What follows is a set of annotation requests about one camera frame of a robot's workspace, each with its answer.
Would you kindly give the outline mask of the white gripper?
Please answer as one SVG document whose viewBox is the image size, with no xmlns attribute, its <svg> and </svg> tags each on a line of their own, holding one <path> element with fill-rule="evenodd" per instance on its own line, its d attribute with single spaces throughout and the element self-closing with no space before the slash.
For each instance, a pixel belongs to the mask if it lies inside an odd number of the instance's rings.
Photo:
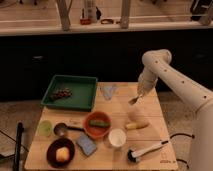
<svg viewBox="0 0 213 171">
<path fill-rule="evenodd" d="M 155 75 L 141 74 L 138 78 L 137 94 L 146 96 L 156 86 L 157 81 Z"/>
</svg>

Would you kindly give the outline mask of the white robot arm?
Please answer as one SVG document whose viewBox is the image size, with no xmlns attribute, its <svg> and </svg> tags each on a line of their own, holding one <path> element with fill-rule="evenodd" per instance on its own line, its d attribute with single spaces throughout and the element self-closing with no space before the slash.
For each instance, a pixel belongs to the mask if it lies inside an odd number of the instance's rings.
<svg viewBox="0 0 213 171">
<path fill-rule="evenodd" d="M 171 60 L 172 54 L 167 49 L 145 52 L 137 94 L 146 96 L 161 79 L 192 108 L 196 113 L 195 138 L 191 142 L 188 171 L 213 171 L 213 91 L 172 68 Z"/>
</svg>

